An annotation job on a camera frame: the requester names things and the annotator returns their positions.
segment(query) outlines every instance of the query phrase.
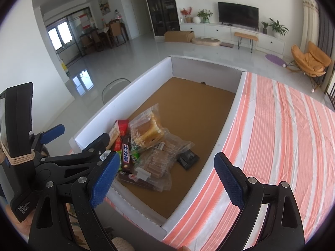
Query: flower pot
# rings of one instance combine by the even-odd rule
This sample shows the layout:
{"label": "flower pot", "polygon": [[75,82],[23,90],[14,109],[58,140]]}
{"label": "flower pot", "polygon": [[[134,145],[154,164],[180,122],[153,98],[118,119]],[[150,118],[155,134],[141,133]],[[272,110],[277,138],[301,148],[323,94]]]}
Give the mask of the flower pot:
{"label": "flower pot", "polygon": [[279,32],[274,32],[274,37],[276,38],[276,39],[280,39],[281,38],[281,34],[279,33]]}
{"label": "flower pot", "polygon": [[199,23],[201,23],[201,18],[198,17],[198,16],[193,17],[193,22],[194,22],[195,24],[199,24]]}

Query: rubber band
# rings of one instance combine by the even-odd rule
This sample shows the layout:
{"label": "rubber band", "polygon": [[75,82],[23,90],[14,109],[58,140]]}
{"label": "rubber band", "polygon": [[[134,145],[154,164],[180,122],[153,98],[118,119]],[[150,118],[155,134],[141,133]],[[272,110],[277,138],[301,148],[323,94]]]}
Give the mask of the rubber band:
{"label": "rubber band", "polygon": [[24,155],[24,156],[20,156],[20,157],[16,157],[16,158],[11,158],[6,147],[3,145],[2,141],[1,141],[1,146],[2,146],[2,150],[5,153],[6,157],[8,158],[9,162],[11,165],[15,166],[15,165],[19,165],[28,161],[31,161],[34,159],[35,157],[35,152],[33,149],[31,149],[31,153]]}

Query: white door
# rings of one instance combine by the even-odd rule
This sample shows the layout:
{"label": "white door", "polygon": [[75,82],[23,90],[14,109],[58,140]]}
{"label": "white door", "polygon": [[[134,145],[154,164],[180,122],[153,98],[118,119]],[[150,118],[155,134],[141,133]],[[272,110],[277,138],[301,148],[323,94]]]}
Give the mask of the white door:
{"label": "white door", "polygon": [[151,24],[147,17],[147,8],[145,0],[131,0],[140,35],[150,31]]}

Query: wooden bench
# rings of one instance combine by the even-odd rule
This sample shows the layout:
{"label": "wooden bench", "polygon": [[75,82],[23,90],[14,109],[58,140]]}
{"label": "wooden bench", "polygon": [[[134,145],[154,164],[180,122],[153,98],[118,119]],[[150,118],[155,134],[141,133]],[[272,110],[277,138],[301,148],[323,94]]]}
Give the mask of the wooden bench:
{"label": "wooden bench", "polygon": [[234,36],[238,37],[238,49],[240,49],[243,38],[249,39],[250,40],[251,52],[252,52],[252,48],[253,48],[253,45],[254,45],[254,41],[258,41],[258,38],[256,36],[248,35],[248,34],[244,34],[244,33],[240,33],[240,32],[235,32]]}

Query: beige curtain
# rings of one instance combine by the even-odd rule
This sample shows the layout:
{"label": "beige curtain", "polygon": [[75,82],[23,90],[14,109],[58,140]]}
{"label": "beige curtain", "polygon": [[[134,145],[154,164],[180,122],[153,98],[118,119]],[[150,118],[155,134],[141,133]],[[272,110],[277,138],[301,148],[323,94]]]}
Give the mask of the beige curtain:
{"label": "beige curtain", "polygon": [[303,0],[304,5],[304,28],[301,39],[300,50],[307,52],[308,42],[316,46],[319,40],[319,6],[315,0]]}

